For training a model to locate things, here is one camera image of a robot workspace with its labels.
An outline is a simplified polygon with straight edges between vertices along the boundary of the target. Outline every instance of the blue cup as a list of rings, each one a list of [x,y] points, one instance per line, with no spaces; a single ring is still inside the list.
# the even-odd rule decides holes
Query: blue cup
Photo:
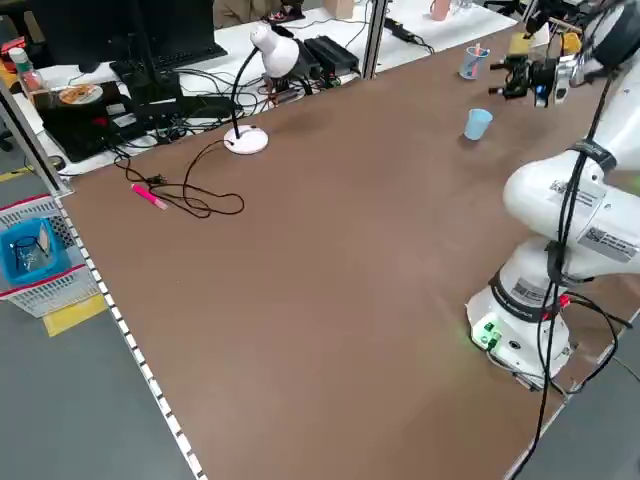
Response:
[[[493,115],[482,108],[469,110],[469,120],[464,127],[464,136],[469,140],[480,140],[493,120]]]

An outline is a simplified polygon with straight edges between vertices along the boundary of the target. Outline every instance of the lamp base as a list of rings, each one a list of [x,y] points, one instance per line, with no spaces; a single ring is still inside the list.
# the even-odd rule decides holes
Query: lamp base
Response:
[[[267,133],[255,125],[240,125],[240,138],[236,138],[236,131],[232,128],[224,136],[224,146],[239,155],[252,155],[265,149],[269,143]]]

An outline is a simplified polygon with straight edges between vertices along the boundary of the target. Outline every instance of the white basket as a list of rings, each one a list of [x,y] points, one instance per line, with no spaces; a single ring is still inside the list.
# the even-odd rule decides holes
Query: white basket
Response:
[[[9,301],[34,317],[43,317],[100,293],[60,217],[53,197],[41,195],[0,208],[0,231],[31,218],[59,220],[55,222],[57,225],[53,225],[54,230],[58,236],[64,237],[65,244],[73,245],[67,248],[67,253],[75,266],[39,282],[1,292],[0,300]]]
[[[7,300],[39,318],[98,293],[100,290],[89,268],[77,265],[41,282],[1,293],[0,300]]]
[[[30,218],[47,218],[59,215],[56,202],[50,195],[25,198],[0,208],[0,230],[7,230]]]

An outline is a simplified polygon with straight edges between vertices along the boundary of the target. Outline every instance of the robotic arm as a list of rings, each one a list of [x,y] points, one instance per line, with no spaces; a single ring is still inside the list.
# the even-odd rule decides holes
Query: robotic arm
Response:
[[[640,5],[633,0],[614,2],[596,9],[591,18],[584,31],[582,49],[576,55],[543,61],[509,55],[491,65],[491,70],[504,69],[508,75],[505,85],[490,88],[489,94],[501,94],[509,100],[524,97],[531,90],[537,107],[547,107],[550,99],[554,104],[562,104],[570,87],[623,66],[640,48]],[[531,28],[539,26],[540,23],[528,22],[529,34],[535,33]]]
[[[550,302],[543,304],[550,282],[560,285],[564,294],[600,275],[640,273],[640,198],[606,183],[613,169],[640,170],[640,55],[634,57],[640,47],[640,0],[600,13],[584,37],[582,51],[575,56],[542,62],[508,57],[500,68],[510,70],[510,81],[492,89],[507,99],[533,90],[536,105],[547,106],[549,98],[564,102],[570,88],[593,74],[618,68],[627,72],[591,140],[527,164],[508,180],[503,195],[507,210],[540,236],[520,245],[467,304],[474,343],[507,368],[522,372],[520,379],[528,386],[543,384],[540,348],[547,350],[552,324],[552,377],[572,353],[561,315],[551,322]],[[551,239],[558,236],[563,197],[581,153],[587,159],[559,272]],[[559,303],[566,305],[563,297]]]

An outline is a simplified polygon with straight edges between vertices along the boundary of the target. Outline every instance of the keyboard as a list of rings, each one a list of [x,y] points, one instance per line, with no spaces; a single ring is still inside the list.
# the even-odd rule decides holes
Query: keyboard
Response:
[[[213,44],[204,50],[193,52],[178,52],[171,55],[158,55],[153,57],[153,64],[160,72],[171,71],[175,68],[189,65],[196,62],[202,62],[204,60],[211,60],[212,58],[222,57],[227,52],[218,44]],[[109,64],[111,69],[120,77],[120,80],[125,81],[125,77],[144,70],[142,62],[133,60],[118,60]]]

